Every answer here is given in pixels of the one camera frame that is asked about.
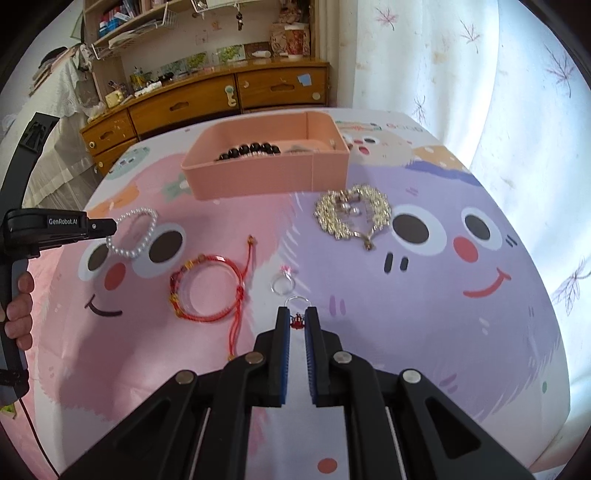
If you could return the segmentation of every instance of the metal screw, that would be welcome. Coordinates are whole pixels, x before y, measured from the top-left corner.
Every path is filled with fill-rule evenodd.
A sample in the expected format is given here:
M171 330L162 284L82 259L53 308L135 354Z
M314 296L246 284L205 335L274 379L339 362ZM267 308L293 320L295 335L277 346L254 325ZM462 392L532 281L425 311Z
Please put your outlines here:
M174 377L179 385L188 385L195 380L195 375L189 370L182 370Z
M419 383L421 381L421 374L416 370L405 370L402 372L402 378L408 383Z
M264 359L265 356L263 356L263 354L260 352L248 352L244 356L244 360L246 360L246 363L249 363L251 365L260 364Z
M333 358L335 359L335 362L337 362L338 364L349 364L353 359L349 352L336 352L333 355Z

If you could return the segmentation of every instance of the white curtain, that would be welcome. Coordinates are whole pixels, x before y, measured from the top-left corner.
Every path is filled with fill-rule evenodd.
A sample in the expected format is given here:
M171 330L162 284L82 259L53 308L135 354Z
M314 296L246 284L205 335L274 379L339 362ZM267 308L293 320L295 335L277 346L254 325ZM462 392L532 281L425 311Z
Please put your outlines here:
M591 423L591 92L519 0L317 0L331 100L412 116L469 167L528 248L566 348L571 415L534 465Z

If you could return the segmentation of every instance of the cartoon mouth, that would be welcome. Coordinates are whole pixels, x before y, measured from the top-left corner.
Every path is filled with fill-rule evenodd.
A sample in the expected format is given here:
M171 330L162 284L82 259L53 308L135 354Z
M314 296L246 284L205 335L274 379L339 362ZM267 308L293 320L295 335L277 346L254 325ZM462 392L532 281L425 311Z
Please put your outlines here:
M483 297L492 295L494 292L498 290L498 288L501 286L504 280L511 279L511 276L503 272L500 268L497 267L496 271L499 272L499 276L496 278L495 282L490 287L487 287L484 290L465 290L463 294L471 299L481 299Z
M92 313L96 313L97 315L101 316L101 317L120 317L123 315L123 311L122 310L115 310L112 312L107 312L106 310L101 310L96 308L93 304L92 301L95 299L95 296L93 294L92 297L90 297L90 300L88 301L88 303L86 305L84 305L84 308L90 308L92 310Z

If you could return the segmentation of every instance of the wire basket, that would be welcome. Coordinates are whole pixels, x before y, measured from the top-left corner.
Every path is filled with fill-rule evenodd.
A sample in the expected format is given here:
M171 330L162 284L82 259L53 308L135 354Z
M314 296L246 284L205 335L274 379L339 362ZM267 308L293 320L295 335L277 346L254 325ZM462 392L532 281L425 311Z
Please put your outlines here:
M154 32L162 31L163 29L172 30L177 25L177 14L168 9L168 4L164 8L162 20L156 18L139 25L138 27L122 32L114 38L109 40L109 47L96 47L92 44L92 51L97 60L107 59L118 55L122 50L129 48L136 42L145 40L146 36L153 35Z

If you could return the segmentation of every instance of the cartoon eye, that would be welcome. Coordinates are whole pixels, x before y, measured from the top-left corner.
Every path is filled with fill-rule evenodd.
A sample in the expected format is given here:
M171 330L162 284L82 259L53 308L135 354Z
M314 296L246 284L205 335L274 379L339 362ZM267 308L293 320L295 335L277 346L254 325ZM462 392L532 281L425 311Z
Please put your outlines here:
M78 277L83 281L95 278L100 273L108 255L109 250L104 239L101 238L91 242L80 259Z
M367 137L364 137L364 138L363 138L363 141L364 141L365 143L368 143L368 144L370 144L370 145L379 145L379 139L377 139L377 138L375 138L375 137L370 137L370 136L367 136Z
M441 222L418 205L394 207L392 231L398 243L418 255L437 255L447 245L447 235Z
M501 231L482 210L466 207L462 210L462 224L470 236L483 247L498 250L503 244Z
M141 278L153 278L170 270L183 254L185 239L185 231L177 223L158 225L148 248L133 261L134 272Z

